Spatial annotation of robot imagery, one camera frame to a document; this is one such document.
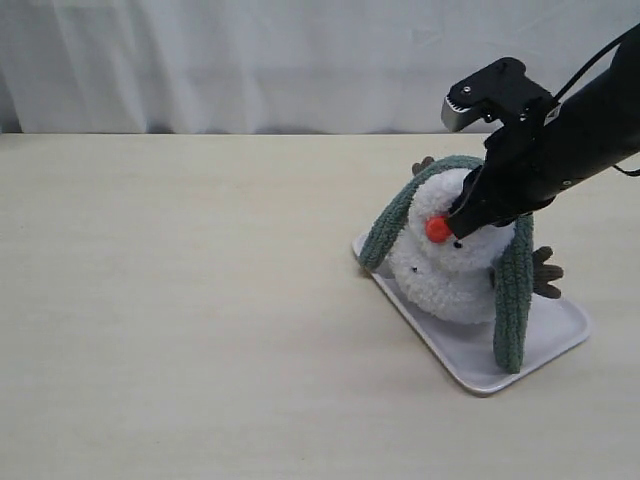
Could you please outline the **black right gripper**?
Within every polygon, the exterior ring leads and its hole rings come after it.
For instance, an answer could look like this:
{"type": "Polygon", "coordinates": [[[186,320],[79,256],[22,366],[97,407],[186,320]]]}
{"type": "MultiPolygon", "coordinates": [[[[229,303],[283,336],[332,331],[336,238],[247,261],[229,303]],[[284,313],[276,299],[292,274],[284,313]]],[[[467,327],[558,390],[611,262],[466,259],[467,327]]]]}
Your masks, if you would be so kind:
{"type": "Polygon", "coordinates": [[[505,126],[485,141],[484,162],[465,178],[448,212],[455,238],[507,225],[555,200],[543,173],[552,126],[505,126]]]}

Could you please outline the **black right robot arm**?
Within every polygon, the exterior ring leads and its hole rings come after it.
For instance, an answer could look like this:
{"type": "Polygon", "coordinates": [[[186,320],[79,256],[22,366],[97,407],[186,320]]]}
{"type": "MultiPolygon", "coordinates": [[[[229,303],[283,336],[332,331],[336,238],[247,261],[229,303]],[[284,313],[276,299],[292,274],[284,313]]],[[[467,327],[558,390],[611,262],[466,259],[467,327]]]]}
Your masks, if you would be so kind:
{"type": "Polygon", "coordinates": [[[484,142],[485,160],[463,183],[446,223],[462,239],[550,205],[562,192],[639,151],[639,29],[620,35],[609,67],[575,94],[551,94],[525,65],[500,58],[454,84],[441,119],[458,132],[479,119],[502,126],[484,142]]]}

